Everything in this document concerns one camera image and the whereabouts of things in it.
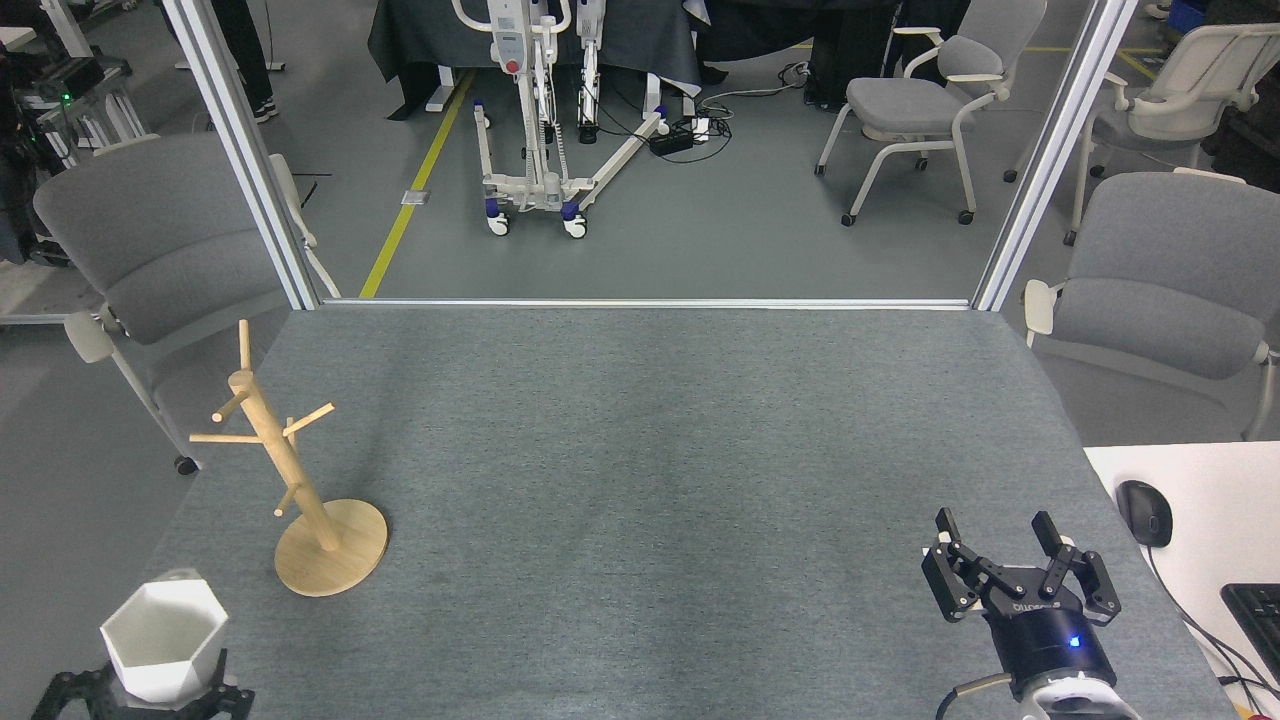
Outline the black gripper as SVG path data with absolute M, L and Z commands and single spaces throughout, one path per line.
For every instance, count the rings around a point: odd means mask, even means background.
M 922 560 L 934 601 L 948 623 L 957 623 L 986 598 L 986 620 L 1001 667 L 1011 676 L 1014 700 L 1024 700 L 1042 682 L 1080 673 L 1116 685 L 1116 673 L 1092 629 L 1107 626 L 1121 612 L 1098 552 L 1076 547 L 1060 534 L 1047 511 L 1038 511 L 1032 530 L 1050 560 L 1038 594 L 1053 600 L 1070 573 L 1083 602 L 1073 594 L 1055 601 L 1014 598 L 1005 569 L 963 542 L 950 509 L 940 509 L 934 525 L 938 539 Z

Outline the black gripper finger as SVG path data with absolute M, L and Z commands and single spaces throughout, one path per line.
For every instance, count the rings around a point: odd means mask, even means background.
M 160 719 L 215 719 L 221 715 L 227 719 L 250 719 L 256 692 L 227 682 L 227 656 L 228 651 L 221 650 L 209 688 L 192 700 L 178 703 L 175 708 L 161 710 Z
M 115 680 L 108 667 L 56 673 L 29 717 L 58 719 L 69 705 L 81 702 L 90 719 L 131 719 L 131 708 L 120 705 L 113 692 Z

